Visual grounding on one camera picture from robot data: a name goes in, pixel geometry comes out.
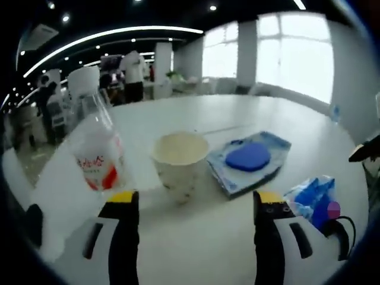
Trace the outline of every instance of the paper cup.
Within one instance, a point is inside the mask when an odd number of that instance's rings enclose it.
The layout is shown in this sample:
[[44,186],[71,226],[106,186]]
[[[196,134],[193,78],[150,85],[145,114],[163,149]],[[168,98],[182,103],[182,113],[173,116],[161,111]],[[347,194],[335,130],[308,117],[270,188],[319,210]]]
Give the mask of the paper cup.
[[207,153],[208,142],[188,132],[165,135],[154,144],[152,158],[157,173],[176,202],[186,203],[193,196]]

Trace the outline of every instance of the white table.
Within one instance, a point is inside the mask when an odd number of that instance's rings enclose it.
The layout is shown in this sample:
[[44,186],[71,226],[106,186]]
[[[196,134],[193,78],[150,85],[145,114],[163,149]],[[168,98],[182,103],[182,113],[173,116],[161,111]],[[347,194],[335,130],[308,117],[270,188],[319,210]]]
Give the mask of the white table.
[[[285,99],[214,95],[118,106],[112,115],[141,190],[141,284],[252,284],[256,274],[251,192],[228,201],[208,172],[183,207],[162,190],[148,150],[174,131],[203,133],[212,148],[262,130],[290,141],[285,165],[266,188],[283,194],[310,177],[335,177],[341,214],[353,219],[358,239],[365,232],[365,174],[360,163],[348,163],[353,141],[320,113]],[[46,257],[104,202],[89,190],[65,143],[43,169],[31,200],[45,213],[45,240],[54,240],[43,249]]]

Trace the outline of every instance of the crumpled plastic bag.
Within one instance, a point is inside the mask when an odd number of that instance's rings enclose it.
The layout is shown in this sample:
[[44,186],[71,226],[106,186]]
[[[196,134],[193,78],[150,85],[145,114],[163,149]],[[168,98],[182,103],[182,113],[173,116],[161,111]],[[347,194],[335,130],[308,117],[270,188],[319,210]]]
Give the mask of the crumpled plastic bag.
[[303,216],[320,230],[330,219],[328,205],[337,201],[335,179],[329,176],[308,179],[285,193],[284,200],[296,216]]

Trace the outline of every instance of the chair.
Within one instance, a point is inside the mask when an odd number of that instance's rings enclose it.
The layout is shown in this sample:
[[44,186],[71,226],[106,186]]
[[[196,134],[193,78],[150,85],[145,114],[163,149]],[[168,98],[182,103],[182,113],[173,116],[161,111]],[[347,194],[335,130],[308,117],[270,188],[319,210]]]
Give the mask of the chair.
[[214,94],[235,94],[237,86],[238,82],[234,78],[218,78]]

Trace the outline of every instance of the ceiling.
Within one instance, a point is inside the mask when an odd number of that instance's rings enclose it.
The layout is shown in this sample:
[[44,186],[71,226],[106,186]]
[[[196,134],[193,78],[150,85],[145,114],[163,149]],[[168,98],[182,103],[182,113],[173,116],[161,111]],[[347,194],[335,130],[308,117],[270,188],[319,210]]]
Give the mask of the ceiling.
[[[70,42],[101,31],[132,26],[178,26],[207,31],[223,23],[233,20],[247,21],[257,18],[258,14],[277,11],[299,11],[293,0],[52,0],[54,9],[48,7],[47,0],[27,1],[23,3],[22,11],[18,9],[17,23],[13,24],[14,31],[9,38],[9,54],[14,58],[7,59],[10,66],[17,66],[17,72],[10,71],[9,78],[2,87],[0,100],[10,94],[11,106],[21,100],[15,93],[27,95],[30,88],[35,88],[34,83],[42,70],[60,68],[62,78],[65,78],[72,70],[83,64],[99,60],[100,56],[108,54],[126,54],[131,49],[139,52],[154,51],[157,41],[168,41],[174,38],[174,50],[184,41],[191,41],[200,37],[200,34],[179,31],[132,31],[99,37],[79,45],[73,46],[56,55],[46,63],[38,67],[27,78],[23,75],[36,62]],[[326,14],[327,18],[347,24],[346,18],[330,0],[302,0],[308,11]],[[210,5],[217,7],[216,11],[210,11]],[[69,15],[67,23],[62,22],[62,17]],[[28,50],[23,56],[17,56],[23,50],[23,45],[28,40],[31,32],[39,24],[47,25],[58,32],[47,43],[36,50]]]

